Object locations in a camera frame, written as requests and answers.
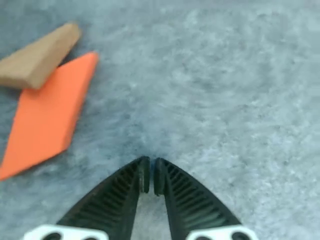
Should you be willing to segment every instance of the tan foam block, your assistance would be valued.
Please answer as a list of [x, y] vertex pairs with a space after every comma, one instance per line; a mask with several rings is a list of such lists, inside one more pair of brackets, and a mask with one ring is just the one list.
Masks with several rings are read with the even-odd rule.
[[81, 36], [75, 23], [66, 23], [0, 60], [0, 85], [39, 89]]

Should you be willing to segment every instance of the orange foam block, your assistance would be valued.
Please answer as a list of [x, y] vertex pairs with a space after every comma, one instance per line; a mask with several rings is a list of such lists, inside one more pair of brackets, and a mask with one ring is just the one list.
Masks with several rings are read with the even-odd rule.
[[22, 91], [0, 180], [68, 148], [97, 62], [96, 53], [87, 53], [58, 67], [40, 90]]

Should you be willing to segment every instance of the carpet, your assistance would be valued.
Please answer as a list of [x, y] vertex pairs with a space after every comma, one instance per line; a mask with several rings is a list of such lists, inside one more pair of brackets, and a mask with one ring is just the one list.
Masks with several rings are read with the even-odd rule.
[[[2, 0], [0, 58], [69, 21], [83, 37], [65, 62], [100, 61], [70, 148], [0, 182], [1, 239], [55, 223], [142, 155], [260, 240], [320, 238], [319, 1]], [[0, 88], [1, 156], [19, 93]], [[163, 197], [140, 197], [131, 239], [171, 239]]]

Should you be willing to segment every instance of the screw hole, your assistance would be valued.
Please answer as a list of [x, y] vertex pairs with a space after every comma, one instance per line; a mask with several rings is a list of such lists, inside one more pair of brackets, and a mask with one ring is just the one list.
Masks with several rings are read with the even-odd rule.
[[61, 240], [62, 236], [60, 233], [53, 232], [45, 236], [42, 240]]
[[250, 240], [250, 237], [243, 232], [235, 232], [232, 234], [232, 240]]

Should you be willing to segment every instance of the foam block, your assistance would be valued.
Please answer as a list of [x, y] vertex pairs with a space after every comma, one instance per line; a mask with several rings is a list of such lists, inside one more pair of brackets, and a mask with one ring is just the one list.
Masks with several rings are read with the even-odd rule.
[[39, 89], [80, 38], [78, 25], [66, 23], [0, 61], [0, 85]]
[[58, 67], [40, 90], [22, 91], [0, 180], [68, 148], [97, 62], [96, 53], [87, 53]]

